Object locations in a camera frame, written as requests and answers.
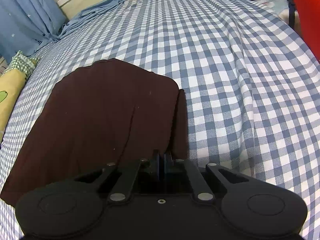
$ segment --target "dark brown cloth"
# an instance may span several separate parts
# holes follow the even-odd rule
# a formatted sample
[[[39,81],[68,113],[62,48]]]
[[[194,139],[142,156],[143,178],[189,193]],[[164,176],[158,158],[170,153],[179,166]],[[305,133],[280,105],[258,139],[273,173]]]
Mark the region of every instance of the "dark brown cloth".
[[[100,60],[55,85],[0,197],[15,206],[37,187],[168,148],[176,158],[187,157],[184,91],[168,77]]]

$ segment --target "cartoon print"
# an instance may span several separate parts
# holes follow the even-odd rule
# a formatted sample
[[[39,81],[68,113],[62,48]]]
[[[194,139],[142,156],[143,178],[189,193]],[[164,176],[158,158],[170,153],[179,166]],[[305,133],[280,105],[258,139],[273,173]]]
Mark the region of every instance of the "cartoon print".
[[[7,97],[8,93],[6,91],[0,91],[0,103],[5,100]]]

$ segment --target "yellow pillow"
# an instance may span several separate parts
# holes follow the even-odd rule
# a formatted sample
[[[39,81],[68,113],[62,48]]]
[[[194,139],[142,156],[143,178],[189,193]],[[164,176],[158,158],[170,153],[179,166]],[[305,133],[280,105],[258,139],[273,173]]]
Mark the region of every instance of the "yellow pillow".
[[[18,51],[0,76],[0,142],[14,104],[38,61],[39,58],[28,58]]]

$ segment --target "blue and white checkered bedsheet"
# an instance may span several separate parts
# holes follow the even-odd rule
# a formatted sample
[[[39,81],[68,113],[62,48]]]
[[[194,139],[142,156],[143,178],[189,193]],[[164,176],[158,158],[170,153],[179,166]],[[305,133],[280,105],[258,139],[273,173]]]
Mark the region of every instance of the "blue and white checkered bedsheet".
[[[303,197],[301,231],[319,238],[320,66],[302,39],[248,0],[128,0],[38,53],[0,150],[2,189],[54,85],[116,57],[174,79],[186,92],[189,157]],[[0,201],[0,239],[22,235]]]

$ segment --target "metal screw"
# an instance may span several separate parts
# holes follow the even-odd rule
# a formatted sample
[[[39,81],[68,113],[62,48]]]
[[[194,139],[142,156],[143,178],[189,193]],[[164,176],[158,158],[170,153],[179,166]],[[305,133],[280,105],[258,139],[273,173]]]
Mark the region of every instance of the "metal screw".
[[[210,194],[210,193],[200,193],[198,195],[198,199],[202,200],[202,201],[209,201],[209,200],[212,200],[213,199],[213,195]]]
[[[165,199],[158,199],[158,203],[159,204],[164,204],[164,203],[166,203],[166,201],[165,201]]]
[[[113,193],[109,197],[112,201],[123,201],[125,199],[125,195],[122,193]]]

